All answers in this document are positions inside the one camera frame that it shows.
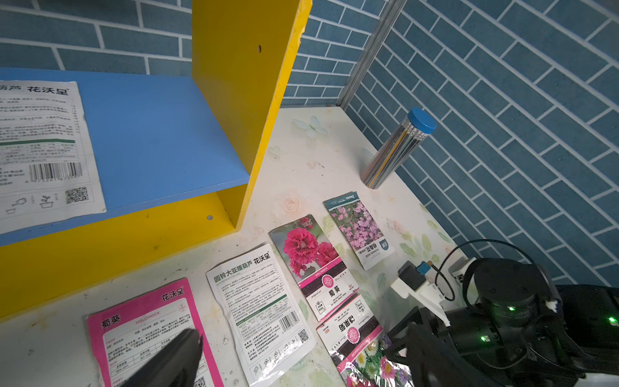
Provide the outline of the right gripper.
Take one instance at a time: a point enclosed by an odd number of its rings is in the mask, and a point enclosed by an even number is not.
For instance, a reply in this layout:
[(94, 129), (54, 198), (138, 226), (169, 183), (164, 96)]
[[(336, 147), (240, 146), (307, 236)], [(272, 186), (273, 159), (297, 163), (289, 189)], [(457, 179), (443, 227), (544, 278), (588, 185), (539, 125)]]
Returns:
[(409, 326), (436, 335), (449, 348), (477, 368), (485, 367), (480, 355), (488, 351), (488, 317), (480, 312), (459, 308), (446, 312), (450, 326), (425, 307), (415, 306), (386, 335), (390, 342), (385, 350), (387, 358), (405, 358), (400, 352), (407, 348)]

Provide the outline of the red peony seed bag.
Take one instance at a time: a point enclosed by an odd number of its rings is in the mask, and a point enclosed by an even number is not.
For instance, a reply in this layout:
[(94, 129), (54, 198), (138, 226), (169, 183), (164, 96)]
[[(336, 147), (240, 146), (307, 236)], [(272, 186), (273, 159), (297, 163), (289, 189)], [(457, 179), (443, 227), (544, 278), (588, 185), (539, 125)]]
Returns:
[(351, 271), (311, 214), (271, 230), (269, 236), (317, 321), (328, 319), (359, 290)]

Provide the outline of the white text gourd seed bag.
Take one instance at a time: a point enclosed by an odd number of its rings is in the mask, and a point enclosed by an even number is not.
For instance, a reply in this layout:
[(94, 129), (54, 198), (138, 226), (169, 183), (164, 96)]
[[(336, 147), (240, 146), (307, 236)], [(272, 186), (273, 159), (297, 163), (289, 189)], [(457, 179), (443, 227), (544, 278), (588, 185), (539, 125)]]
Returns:
[(250, 386), (270, 386), (315, 347), (270, 243), (206, 273)]

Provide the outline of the pink-bordered seed bag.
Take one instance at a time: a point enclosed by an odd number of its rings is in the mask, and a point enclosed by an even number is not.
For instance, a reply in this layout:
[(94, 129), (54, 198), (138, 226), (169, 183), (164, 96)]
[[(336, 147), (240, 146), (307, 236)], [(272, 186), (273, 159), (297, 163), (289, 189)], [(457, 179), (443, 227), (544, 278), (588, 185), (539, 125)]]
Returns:
[(86, 319), (105, 386), (121, 386), (185, 329), (206, 337), (187, 278)]

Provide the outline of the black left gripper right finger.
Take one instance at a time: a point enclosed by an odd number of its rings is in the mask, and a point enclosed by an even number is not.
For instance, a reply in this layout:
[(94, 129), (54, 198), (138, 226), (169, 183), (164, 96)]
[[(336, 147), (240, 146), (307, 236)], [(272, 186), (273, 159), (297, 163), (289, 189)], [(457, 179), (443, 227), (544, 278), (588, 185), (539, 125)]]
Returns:
[(417, 324), (406, 329), (406, 364), (414, 386), (494, 386), (445, 342)]

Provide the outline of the white back-side seed bag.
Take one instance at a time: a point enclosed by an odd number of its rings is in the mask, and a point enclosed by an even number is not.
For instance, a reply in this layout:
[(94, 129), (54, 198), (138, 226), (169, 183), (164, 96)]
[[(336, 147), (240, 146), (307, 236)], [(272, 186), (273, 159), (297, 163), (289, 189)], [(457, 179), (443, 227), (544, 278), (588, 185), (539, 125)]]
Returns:
[(1, 83), (1, 232), (106, 204), (77, 82)]

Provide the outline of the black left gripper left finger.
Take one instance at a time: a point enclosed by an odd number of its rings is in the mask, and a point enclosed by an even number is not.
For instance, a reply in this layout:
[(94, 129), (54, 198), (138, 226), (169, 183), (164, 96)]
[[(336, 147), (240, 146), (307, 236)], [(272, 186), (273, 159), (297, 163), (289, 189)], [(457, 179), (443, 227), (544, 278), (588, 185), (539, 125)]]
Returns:
[(199, 331), (185, 329), (125, 381), (123, 386), (193, 386), (202, 350), (203, 338)]

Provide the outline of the purple flower seed bag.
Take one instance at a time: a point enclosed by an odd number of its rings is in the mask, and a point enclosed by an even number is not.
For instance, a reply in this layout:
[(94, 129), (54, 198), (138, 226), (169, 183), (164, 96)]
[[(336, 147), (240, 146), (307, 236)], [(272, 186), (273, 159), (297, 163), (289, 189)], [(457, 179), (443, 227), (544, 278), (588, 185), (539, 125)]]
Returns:
[(355, 191), (323, 202), (364, 270), (391, 256), (394, 248)]

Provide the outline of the colourful flower seed bag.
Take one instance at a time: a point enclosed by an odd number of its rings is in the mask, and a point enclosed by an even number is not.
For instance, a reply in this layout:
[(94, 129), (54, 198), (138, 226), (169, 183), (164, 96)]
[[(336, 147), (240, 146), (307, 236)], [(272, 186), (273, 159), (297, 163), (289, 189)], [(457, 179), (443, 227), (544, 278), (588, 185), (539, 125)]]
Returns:
[(409, 368), (390, 361), (392, 342), (364, 298), (355, 295), (317, 328), (347, 386), (412, 386)]

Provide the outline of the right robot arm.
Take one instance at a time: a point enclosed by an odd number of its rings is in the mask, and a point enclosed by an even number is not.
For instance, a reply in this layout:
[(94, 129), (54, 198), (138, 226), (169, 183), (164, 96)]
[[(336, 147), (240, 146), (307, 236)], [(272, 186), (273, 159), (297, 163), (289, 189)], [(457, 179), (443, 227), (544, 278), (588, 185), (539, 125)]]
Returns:
[(388, 333), (388, 360), (416, 386), (574, 386), (618, 373), (618, 291), (556, 285), (538, 264), (473, 261), (477, 303), (414, 308)]

